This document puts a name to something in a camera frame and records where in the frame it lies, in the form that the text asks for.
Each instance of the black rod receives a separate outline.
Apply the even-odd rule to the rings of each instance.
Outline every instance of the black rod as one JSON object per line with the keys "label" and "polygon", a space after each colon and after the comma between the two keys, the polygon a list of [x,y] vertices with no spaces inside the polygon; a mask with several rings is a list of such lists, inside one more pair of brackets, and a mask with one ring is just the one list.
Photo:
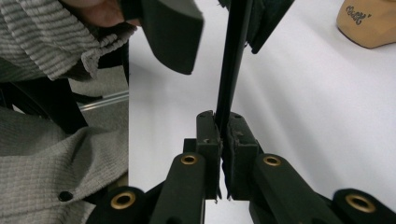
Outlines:
{"label": "black rod", "polygon": [[236,80],[247,39],[252,2],[253,0],[233,0],[230,6],[215,116],[221,137],[225,136],[233,104]]}

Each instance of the gray knit sleeve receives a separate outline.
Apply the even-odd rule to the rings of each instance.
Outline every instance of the gray knit sleeve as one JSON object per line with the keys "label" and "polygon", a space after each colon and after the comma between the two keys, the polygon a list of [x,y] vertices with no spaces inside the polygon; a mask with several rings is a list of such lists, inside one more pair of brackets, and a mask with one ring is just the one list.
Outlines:
{"label": "gray knit sleeve", "polygon": [[0,82],[56,79],[79,60],[94,77],[99,58],[133,32],[131,26],[97,39],[56,0],[0,0]]}

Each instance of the gray sweater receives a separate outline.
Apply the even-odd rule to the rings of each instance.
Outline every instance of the gray sweater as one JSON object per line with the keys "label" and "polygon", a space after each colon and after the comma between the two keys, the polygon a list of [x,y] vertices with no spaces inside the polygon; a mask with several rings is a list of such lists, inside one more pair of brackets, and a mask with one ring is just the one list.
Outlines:
{"label": "gray sweater", "polygon": [[67,76],[79,59],[94,77],[99,58],[134,32],[124,27],[98,40],[92,30],[56,0],[0,0],[0,82]]}
{"label": "gray sweater", "polygon": [[[94,77],[99,58],[133,32],[97,39],[58,1],[0,0],[0,82]],[[78,60],[86,71],[70,74]],[[68,136],[0,107],[0,223],[85,223],[93,205],[82,199],[127,171],[127,138],[91,127]]]}

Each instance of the black coat button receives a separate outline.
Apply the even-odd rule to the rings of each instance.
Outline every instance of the black coat button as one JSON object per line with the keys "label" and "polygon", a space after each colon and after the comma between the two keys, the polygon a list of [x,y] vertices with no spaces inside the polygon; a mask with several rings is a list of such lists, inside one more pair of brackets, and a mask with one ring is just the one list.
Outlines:
{"label": "black coat button", "polygon": [[69,191],[62,191],[59,195],[58,195],[58,199],[61,202],[68,202],[70,200],[73,199],[73,194],[70,193]]}

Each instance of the white surface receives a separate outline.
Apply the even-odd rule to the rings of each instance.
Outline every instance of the white surface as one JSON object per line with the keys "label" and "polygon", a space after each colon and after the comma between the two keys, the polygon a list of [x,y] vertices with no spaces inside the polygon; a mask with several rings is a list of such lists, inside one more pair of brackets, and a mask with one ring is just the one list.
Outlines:
{"label": "white surface", "polygon": [[[233,112],[315,191],[361,189],[396,211],[396,45],[347,40],[335,25],[342,3],[296,0],[259,54],[247,48]],[[192,76],[161,65],[142,31],[131,39],[130,184],[143,190],[165,180],[196,115],[216,109],[228,12],[197,5],[205,28]],[[251,223],[247,203],[206,205],[206,224]]]}

